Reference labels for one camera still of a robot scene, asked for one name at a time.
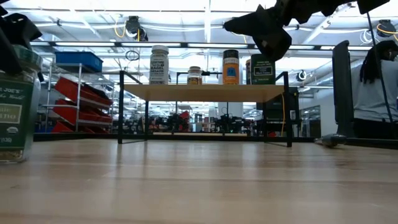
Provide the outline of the blue storage bin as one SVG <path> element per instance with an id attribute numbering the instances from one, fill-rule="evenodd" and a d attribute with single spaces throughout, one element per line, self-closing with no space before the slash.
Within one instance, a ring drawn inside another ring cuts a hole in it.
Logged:
<path id="1" fill-rule="evenodd" d="M 55 52 L 55 64 L 69 72 L 101 73 L 103 61 L 92 52 Z"/>

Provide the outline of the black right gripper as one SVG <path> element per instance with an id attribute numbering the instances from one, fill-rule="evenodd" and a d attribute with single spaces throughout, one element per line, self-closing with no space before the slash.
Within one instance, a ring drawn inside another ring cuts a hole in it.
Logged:
<path id="1" fill-rule="evenodd" d="M 291 36 L 282 28 L 295 19 L 299 24 L 306 23 L 314 13 L 321 12 L 325 17 L 351 0 L 277 0 L 275 7 L 256 11 L 241 17 L 234 17 L 224 23 L 228 32 L 253 36 L 253 40 L 267 59 L 280 60 L 292 44 Z"/>

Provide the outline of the black upright panel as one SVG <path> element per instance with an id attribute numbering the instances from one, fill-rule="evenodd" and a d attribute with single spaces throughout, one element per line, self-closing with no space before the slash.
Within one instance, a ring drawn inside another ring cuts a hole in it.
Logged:
<path id="1" fill-rule="evenodd" d="M 333 49 L 333 97 L 337 133 L 348 138 L 354 137 L 353 97 L 351 84 L 351 60 L 349 41 L 344 40 Z"/>

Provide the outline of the white lid bagel seasoning jar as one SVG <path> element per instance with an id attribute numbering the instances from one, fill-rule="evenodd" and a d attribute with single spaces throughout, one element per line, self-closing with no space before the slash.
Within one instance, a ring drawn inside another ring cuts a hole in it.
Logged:
<path id="1" fill-rule="evenodd" d="M 169 48 L 154 45 L 150 56 L 149 83 L 167 85 L 169 82 Z"/>

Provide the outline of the red storage bin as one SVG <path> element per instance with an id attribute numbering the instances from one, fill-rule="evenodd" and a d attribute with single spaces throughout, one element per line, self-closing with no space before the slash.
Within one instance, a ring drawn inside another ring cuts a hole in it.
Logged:
<path id="1" fill-rule="evenodd" d="M 109 126 L 113 119 L 98 108 L 80 105 L 79 109 L 72 101 L 57 100 L 53 112 L 72 125 Z"/>
<path id="2" fill-rule="evenodd" d="M 74 102 L 77 102 L 77 99 L 80 99 L 80 101 L 94 103 L 95 105 L 102 106 L 104 108 L 109 108 L 113 104 L 113 101 L 106 96 L 105 92 L 93 88 L 86 83 L 79 85 L 78 83 L 63 77 L 61 77 L 55 84 L 55 89 Z"/>
<path id="3" fill-rule="evenodd" d="M 79 126 L 78 129 L 76 129 L 75 126 L 64 121 L 57 121 L 52 129 L 52 132 L 53 133 L 73 133 L 73 132 L 93 133 L 93 131 L 90 128 Z"/>

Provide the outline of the dark green pepper tin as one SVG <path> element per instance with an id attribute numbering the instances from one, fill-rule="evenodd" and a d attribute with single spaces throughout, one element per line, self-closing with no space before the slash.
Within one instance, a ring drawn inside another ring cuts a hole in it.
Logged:
<path id="1" fill-rule="evenodd" d="M 263 54 L 251 55 L 251 84 L 274 85 L 275 62 L 266 58 Z"/>

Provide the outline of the black background gantry frame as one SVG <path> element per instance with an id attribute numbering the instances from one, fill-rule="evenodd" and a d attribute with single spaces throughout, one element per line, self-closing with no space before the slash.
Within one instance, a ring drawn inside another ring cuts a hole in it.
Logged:
<path id="1" fill-rule="evenodd" d="M 176 73 L 176 85 L 178 85 L 178 81 L 179 81 L 179 76 L 180 75 L 188 75 L 188 72 L 177 72 Z M 202 71 L 201 72 L 201 74 L 202 75 L 204 75 L 204 76 L 210 76 L 210 75 L 216 75 L 217 76 L 217 78 L 218 78 L 218 75 L 221 75 L 222 76 L 222 72 L 206 72 L 206 71 Z"/>

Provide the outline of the person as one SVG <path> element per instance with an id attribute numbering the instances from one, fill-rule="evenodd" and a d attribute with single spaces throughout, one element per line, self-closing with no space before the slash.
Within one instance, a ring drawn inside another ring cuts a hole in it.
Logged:
<path id="1" fill-rule="evenodd" d="M 389 121 L 372 47 L 362 65 L 351 70 L 353 129 L 357 138 L 395 139 L 398 137 L 398 44 L 385 40 L 376 46 L 394 127 Z"/>

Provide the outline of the green lid oregano jar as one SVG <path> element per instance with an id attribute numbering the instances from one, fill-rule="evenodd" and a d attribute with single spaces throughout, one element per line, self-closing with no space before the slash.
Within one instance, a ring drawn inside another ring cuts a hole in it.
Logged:
<path id="1" fill-rule="evenodd" d="M 42 57 L 14 45 L 21 73 L 0 70 L 0 163 L 22 162 L 30 156 L 40 98 Z"/>

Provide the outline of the wooden shelf with black legs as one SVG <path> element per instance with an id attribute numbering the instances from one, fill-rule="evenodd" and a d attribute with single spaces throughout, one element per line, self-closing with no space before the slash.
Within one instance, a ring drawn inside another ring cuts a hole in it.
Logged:
<path id="1" fill-rule="evenodd" d="M 125 71 L 119 72 L 119 109 L 123 108 L 124 92 L 145 101 L 144 133 L 138 135 L 138 139 L 147 140 L 190 140 L 190 141 L 260 141 L 260 142 L 285 142 L 287 147 L 292 147 L 293 131 L 289 106 L 289 82 L 283 85 L 145 85 L 139 80 L 135 84 L 125 84 Z M 283 129 L 287 131 L 286 137 L 270 138 L 267 135 L 266 121 L 262 121 L 263 136 L 250 137 L 223 134 L 188 135 L 184 133 L 160 133 L 149 134 L 149 103 L 151 101 L 192 101 L 192 102 L 222 102 L 222 103 L 262 103 L 262 109 L 266 109 L 266 103 L 273 98 L 282 95 L 284 99 L 282 122 Z"/>

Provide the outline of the black lid orange turmeric bottle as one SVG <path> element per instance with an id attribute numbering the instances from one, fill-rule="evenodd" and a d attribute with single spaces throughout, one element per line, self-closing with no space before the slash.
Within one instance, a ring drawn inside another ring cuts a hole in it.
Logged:
<path id="1" fill-rule="evenodd" d="M 237 50 L 225 50 L 223 52 L 223 84 L 239 84 L 239 52 Z"/>

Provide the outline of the metal storage rack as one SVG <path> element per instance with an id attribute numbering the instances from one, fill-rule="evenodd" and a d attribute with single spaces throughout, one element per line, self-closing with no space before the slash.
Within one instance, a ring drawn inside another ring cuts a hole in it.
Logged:
<path id="1" fill-rule="evenodd" d="M 92 86 L 98 90 L 105 92 L 106 96 L 114 102 L 114 87 L 115 84 L 112 80 L 107 79 L 102 73 L 82 73 L 79 72 L 69 72 L 62 68 L 56 66 L 55 63 L 51 63 L 48 67 L 45 67 L 43 70 L 44 81 L 41 83 L 42 90 L 40 92 L 40 100 L 38 107 L 38 120 L 36 124 L 39 126 L 39 131 L 45 133 L 53 133 L 52 129 L 55 126 L 57 121 L 65 121 L 59 115 L 53 112 L 53 107 L 55 106 L 55 102 L 57 100 L 67 100 L 72 101 L 67 98 L 63 94 L 59 93 L 55 89 L 55 84 L 58 80 L 63 77 L 69 79 L 73 82 L 78 83 L 79 85 L 82 83 L 86 83 L 87 85 Z M 112 112 L 114 111 L 113 104 L 109 108 L 104 108 L 102 106 L 95 105 L 94 103 L 87 103 L 85 101 L 80 101 L 77 99 L 77 102 L 74 102 L 79 109 L 80 105 L 92 106 L 94 108 L 100 109 L 105 114 L 112 117 Z M 81 127 L 90 128 L 93 131 L 93 134 L 109 134 L 113 128 L 113 122 L 109 126 L 86 126 L 80 125 Z"/>

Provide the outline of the thin black pole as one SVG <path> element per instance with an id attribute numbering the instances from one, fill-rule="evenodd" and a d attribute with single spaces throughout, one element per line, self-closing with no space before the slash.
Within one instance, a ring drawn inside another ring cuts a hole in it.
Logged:
<path id="1" fill-rule="evenodd" d="M 382 76 L 380 58 L 379 58 L 379 54 L 377 52 L 377 46 L 376 46 L 377 43 L 376 43 L 376 39 L 375 39 L 375 36 L 374 36 L 373 25 L 372 25 L 371 18 L 370 18 L 370 15 L 369 15 L 368 12 L 366 13 L 366 15 L 367 15 L 367 18 L 368 18 L 369 29 L 370 29 L 370 32 L 371 32 L 371 38 L 372 38 L 372 42 L 373 42 L 374 54 L 375 54 L 376 65 L 377 65 L 377 72 L 378 72 L 378 75 L 380 76 L 380 79 L 381 79 L 384 102 L 385 102 L 385 106 L 386 106 L 386 110 L 387 110 L 387 113 L 388 113 L 390 124 L 392 125 L 392 127 L 394 127 L 392 114 L 391 114 L 391 109 L 390 109 L 390 106 L 389 106 L 387 93 L 386 93 L 386 86 L 385 86 L 384 79 L 383 79 L 383 76 Z"/>

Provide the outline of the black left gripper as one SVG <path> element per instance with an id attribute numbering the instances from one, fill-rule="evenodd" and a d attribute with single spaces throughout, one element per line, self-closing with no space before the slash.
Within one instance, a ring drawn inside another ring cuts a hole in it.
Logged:
<path id="1" fill-rule="evenodd" d="M 0 5 L 0 18 L 7 14 Z M 0 70 L 11 75 L 20 73 L 22 67 L 11 44 L 30 45 L 41 36 L 39 28 L 27 16 L 19 13 L 6 16 L 6 34 L 0 28 Z"/>

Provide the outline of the small glass spice jar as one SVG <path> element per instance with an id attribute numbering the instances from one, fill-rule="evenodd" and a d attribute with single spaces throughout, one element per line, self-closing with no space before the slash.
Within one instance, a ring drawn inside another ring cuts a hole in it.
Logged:
<path id="1" fill-rule="evenodd" d="M 201 85 L 202 84 L 202 70 L 200 67 L 192 66 L 188 70 L 187 84 Z"/>

